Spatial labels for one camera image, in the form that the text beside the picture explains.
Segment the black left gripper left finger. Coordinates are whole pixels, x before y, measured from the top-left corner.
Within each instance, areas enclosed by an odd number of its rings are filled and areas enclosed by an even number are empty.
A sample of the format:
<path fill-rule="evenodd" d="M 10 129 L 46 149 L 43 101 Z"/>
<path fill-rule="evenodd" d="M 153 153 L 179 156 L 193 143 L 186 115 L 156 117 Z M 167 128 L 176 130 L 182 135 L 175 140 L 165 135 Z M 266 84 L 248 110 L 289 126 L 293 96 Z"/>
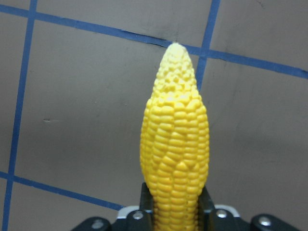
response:
<path fill-rule="evenodd" d="M 154 230 L 154 201 L 144 182 L 141 186 L 139 208 L 127 215 L 127 231 L 153 231 Z"/>

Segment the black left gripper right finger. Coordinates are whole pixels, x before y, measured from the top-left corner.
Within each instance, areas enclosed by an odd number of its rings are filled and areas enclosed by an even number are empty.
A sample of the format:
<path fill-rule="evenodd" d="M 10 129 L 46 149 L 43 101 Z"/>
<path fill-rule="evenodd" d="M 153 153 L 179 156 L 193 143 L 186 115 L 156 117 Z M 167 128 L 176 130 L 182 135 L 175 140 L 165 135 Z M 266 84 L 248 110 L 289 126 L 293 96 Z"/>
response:
<path fill-rule="evenodd" d="M 198 198 L 199 231 L 236 231 L 237 211 L 229 205 L 215 205 L 206 186 Z"/>

